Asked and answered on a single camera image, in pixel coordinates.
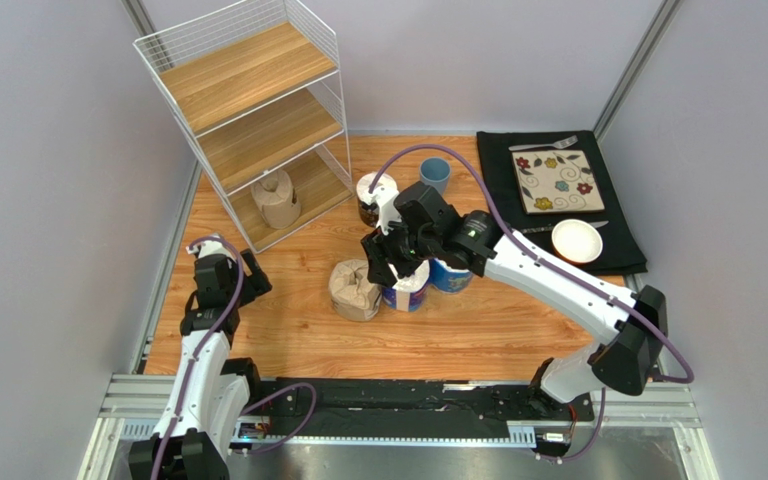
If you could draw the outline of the brown paper roll front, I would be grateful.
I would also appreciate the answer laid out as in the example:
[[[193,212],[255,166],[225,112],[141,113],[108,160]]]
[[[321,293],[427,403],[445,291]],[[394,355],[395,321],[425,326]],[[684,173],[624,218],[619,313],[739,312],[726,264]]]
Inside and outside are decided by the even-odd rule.
[[[378,313],[382,299],[381,286],[368,280],[366,260],[352,259],[333,268],[328,291],[335,312],[355,322],[371,321]]]

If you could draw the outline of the brown paper roll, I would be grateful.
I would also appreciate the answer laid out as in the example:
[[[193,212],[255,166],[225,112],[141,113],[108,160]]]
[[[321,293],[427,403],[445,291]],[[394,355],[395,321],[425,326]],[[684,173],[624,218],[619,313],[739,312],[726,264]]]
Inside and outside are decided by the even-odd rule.
[[[371,321],[378,313],[382,299],[381,286],[368,280],[366,260],[352,259],[333,268],[328,291],[335,312],[355,322]]]
[[[290,175],[277,170],[255,181],[252,198],[266,225],[273,229],[291,226],[301,215],[301,203]]]

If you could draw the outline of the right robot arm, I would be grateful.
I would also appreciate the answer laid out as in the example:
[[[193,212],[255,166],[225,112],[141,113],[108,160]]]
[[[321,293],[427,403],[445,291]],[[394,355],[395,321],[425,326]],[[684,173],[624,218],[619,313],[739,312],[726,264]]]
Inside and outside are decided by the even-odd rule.
[[[545,361],[533,377],[550,407],[601,387],[643,393],[667,337],[667,300],[652,286],[637,292],[604,282],[504,232],[489,213],[459,214],[434,188],[417,182],[403,192],[375,186],[376,228],[361,244],[368,279],[386,287],[433,259],[525,292],[574,320],[593,338],[566,358]]]

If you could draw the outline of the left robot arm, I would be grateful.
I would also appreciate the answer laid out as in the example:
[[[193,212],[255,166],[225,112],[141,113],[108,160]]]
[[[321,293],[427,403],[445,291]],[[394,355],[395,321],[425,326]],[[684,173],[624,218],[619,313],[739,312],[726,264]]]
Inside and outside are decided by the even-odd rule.
[[[239,310],[272,285],[250,250],[217,235],[193,241],[195,290],[180,323],[182,350],[172,391],[149,439],[132,444],[134,479],[226,479],[238,417],[260,393],[250,358],[231,358]]]

